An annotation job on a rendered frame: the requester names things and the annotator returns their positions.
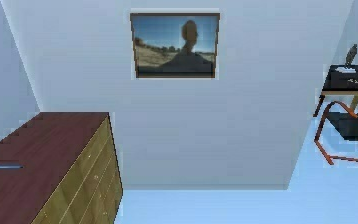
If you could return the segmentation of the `framed portrait picture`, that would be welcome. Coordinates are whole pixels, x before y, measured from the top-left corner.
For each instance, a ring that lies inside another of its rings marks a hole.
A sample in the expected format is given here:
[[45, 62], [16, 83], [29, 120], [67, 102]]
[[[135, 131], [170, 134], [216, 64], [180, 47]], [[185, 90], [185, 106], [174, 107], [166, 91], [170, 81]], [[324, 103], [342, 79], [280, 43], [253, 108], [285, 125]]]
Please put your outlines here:
[[131, 13], [137, 78], [214, 78], [219, 13]]

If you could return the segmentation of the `brown-topped olive chest of drawers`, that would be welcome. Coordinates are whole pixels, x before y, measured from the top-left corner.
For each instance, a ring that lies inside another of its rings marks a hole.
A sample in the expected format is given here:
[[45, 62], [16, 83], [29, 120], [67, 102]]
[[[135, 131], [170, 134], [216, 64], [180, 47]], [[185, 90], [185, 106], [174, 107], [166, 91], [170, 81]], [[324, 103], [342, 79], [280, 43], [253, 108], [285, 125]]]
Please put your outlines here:
[[114, 224], [122, 182], [107, 112], [41, 112], [0, 141], [0, 224]]

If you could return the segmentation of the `black desk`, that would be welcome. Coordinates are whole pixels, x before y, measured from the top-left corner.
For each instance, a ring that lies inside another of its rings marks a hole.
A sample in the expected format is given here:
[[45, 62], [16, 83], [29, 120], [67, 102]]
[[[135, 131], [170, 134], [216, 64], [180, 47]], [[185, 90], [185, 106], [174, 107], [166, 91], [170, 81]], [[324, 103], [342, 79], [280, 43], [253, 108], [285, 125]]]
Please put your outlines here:
[[331, 65], [325, 78], [319, 101], [313, 116], [319, 114], [320, 108], [326, 96], [343, 95], [352, 96], [350, 108], [354, 110], [358, 105], [358, 65], [352, 65], [355, 72], [342, 73], [338, 71], [339, 65]]

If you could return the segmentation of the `grey statuette on white base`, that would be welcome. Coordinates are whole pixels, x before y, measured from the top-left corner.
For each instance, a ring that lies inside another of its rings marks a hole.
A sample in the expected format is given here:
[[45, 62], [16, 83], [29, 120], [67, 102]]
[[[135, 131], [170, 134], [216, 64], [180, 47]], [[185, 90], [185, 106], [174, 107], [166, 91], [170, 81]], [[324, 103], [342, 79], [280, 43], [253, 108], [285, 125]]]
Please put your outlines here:
[[341, 73], [355, 73], [356, 70], [351, 67], [354, 58], [357, 55], [357, 44], [354, 44], [348, 51], [345, 59], [345, 64], [336, 68], [336, 71]]

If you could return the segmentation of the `black chair with orange frame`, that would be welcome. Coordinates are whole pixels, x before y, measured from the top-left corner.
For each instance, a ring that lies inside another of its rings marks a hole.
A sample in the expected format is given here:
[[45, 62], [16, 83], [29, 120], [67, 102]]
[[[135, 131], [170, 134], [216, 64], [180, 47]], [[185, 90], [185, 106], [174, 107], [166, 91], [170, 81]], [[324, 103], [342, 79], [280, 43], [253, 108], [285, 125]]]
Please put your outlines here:
[[358, 163], [358, 158], [327, 153], [320, 143], [320, 136], [326, 122], [329, 122], [344, 140], [358, 142], [358, 112], [355, 113], [353, 109], [343, 102], [332, 101], [325, 107], [314, 136], [315, 145], [329, 165], [333, 165], [335, 160]]

